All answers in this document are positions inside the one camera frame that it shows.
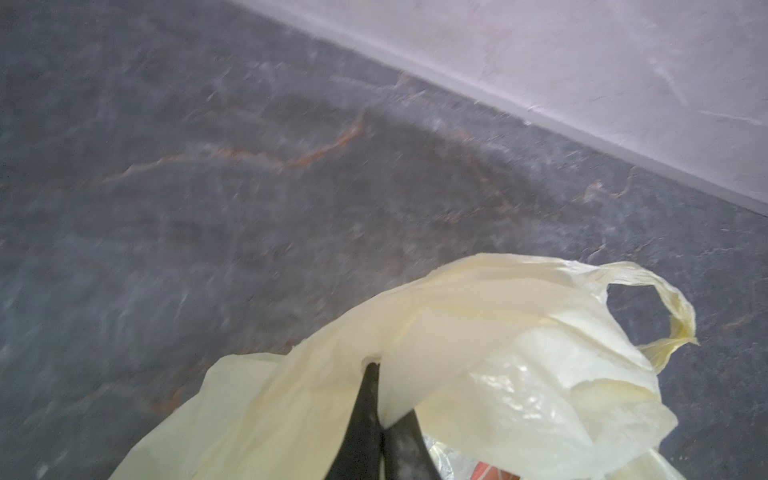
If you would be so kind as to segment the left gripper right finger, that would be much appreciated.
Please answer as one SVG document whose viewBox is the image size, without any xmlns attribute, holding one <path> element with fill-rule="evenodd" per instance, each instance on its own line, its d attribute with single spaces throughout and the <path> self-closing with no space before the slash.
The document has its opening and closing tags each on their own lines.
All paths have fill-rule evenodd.
<svg viewBox="0 0 768 480">
<path fill-rule="evenodd" d="M 386 480 L 441 480 L 414 410 L 383 430 Z"/>
</svg>

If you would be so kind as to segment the cream plastic bag fruit print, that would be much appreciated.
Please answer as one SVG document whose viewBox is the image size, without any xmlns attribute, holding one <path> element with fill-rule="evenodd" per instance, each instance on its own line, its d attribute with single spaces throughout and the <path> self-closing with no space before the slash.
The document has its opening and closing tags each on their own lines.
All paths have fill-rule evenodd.
<svg viewBox="0 0 768 480">
<path fill-rule="evenodd" d="M 659 373 L 695 311 L 632 262 L 477 254 L 352 308 L 288 354 L 229 355 L 118 479 L 320 479 L 365 378 L 369 424 L 523 479 L 675 479 Z"/>
</svg>

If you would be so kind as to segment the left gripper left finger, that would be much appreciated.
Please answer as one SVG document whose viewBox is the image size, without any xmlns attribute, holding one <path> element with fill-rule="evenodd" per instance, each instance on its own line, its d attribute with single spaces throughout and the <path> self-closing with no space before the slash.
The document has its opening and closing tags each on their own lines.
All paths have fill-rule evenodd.
<svg viewBox="0 0 768 480">
<path fill-rule="evenodd" d="M 382 431 L 378 419 L 379 365 L 364 371 L 352 414 L 326 480 L 378 480 L 381 471 Z"/>
</svg>

